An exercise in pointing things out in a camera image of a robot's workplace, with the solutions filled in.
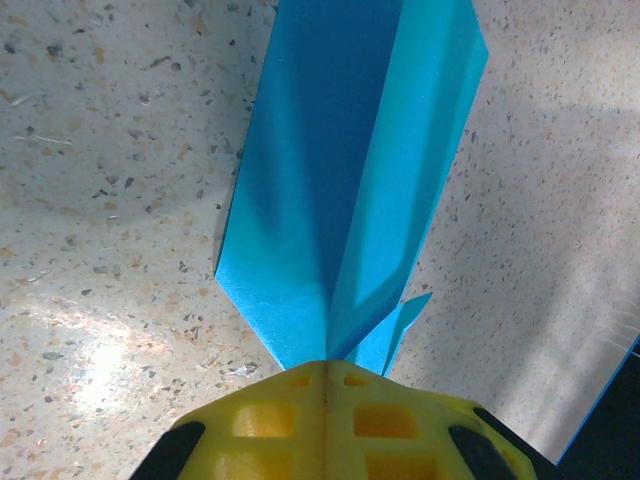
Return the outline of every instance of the yellow foam object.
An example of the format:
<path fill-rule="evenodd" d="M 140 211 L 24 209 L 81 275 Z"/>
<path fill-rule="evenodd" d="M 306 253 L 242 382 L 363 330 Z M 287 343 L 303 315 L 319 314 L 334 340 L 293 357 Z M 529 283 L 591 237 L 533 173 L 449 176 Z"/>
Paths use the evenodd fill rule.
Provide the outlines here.
<path fill-rule="evenodd" d="M 488 438 L 517 479 L 527 456 L 475 402 L 398 385 L 345 361 L 311 362 L 176 422 L 205 430 L 180 480 L 473 480 L 449 428 Z"/>

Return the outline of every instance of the blue edge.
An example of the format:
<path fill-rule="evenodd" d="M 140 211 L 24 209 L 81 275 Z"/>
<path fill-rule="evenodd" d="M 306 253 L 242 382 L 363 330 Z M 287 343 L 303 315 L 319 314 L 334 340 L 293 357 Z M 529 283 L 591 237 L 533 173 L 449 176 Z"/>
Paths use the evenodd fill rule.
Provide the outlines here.
<path fill-rule="evenodd" d="M 602 391 L 600 392 L 600 395 L 598 395 L 598 398 L 596 399 L 596 401 L 593 403 L 593 405 L 591 405 L 591 408 L 589 409 L 589 413 L 587 413 L 587 415 L 584 417 L 584 419 L 582 420 L 582 423 L 580 424 L 580 426 L 578 427 L 578 429 L 576 430 L 576 432 L 573 434 L 573 437 L 571 437 L 571 440 L 569 441 L 569 443 L 567 444 L 567 447 L 564 449 L 564 451 L 562 452 L 562 455 L 560 455 L 560 458 L 558 459 L 557 464 L 560 464 L 560 462 L 562 461 L 562 457 L 565 456 L 565 454 L 567 453 L 567 451 L 569 450 L 569 448 L 571 447 L 571 444 L 573 443 L 573 441 L 576 439 L 576 437 L 578 436 L 578 434 L 580 433 L 580 430 L 582 430 L 582 427 L 584 427 L 585 423 L 587 423 L 587 420 L 589 420 L 589 417 L 591 416 L 591 414 L 593 413 L 593 411 L 595 410 L 595 408 L 598 406 L 598 403 L 600 403 L 600 400 L 602 400 L 602 397 L 604 396 L 605 393 L 607 393 L 607 390 L 609 390 L 609 386 L 611 385 L 611 382 L 613 382 L 613 380 L 616 378 L 616 376 L 618 376 L 618 372 L 620 371 L 620 369 L 622 368 L 622 366 L 625 364 L 625 362 L 629 359 L 629 357 L 633 354 L 633 350 L 636 348 L 637 345 L 640 344 L 640 336 L 638 336 L 638 338 L 636 338 L 636 341 L 633 342 L 633 344 L 631 345 L 631 347 L 629 347 L 629 350 L 627 350 L 626 355 L 624 356 L 624 358 L 622 359 L 622 361 L 620 362 L 620 365 L 618 365 L 618 368 L 616 368 L 616 371 L 613 372 L 613 375 L 611 375 L 611 378 L 609 379 L 609 381 L 607 382 L 607 385 L 602 389 Z"/>

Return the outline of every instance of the paper airplane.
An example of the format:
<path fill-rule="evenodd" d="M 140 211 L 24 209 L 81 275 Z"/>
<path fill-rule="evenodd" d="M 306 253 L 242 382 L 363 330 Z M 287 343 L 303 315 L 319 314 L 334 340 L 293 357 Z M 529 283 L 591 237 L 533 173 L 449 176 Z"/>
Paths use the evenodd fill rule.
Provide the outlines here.
<path fill-rule="evenodd" d="M 487 49 L 470 0 L 281 0 L 216 279 L 283 368 L 387 374 Z"/>

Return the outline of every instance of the floor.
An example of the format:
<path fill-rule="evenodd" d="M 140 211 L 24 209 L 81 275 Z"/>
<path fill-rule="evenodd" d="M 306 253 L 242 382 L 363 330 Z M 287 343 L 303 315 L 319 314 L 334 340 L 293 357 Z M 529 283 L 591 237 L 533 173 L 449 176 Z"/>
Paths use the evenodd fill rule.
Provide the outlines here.
<path fill-rule="evenodd" d="M 212 278 L 277 0 L 0 0 L 0 472 L 127 478 L 278 371 Z M 392 378 L 556 460 L 640 329 L 640 5 L 476 0 L 491 52 Z"/>

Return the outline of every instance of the terrazzo floor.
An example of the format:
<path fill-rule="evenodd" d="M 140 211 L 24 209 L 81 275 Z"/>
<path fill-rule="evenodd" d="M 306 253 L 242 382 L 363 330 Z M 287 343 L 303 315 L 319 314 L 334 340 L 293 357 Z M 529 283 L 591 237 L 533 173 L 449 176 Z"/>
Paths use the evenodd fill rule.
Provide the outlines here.
<path fill-rule="evenodd" d="M 640 4 L 474 2 L 491 57 L 392 378 L 556 460 L 640 329 Z M 212 278 L 275 0 L 0 0 L 0 475 L 128 478 L 278 367 Z"/>

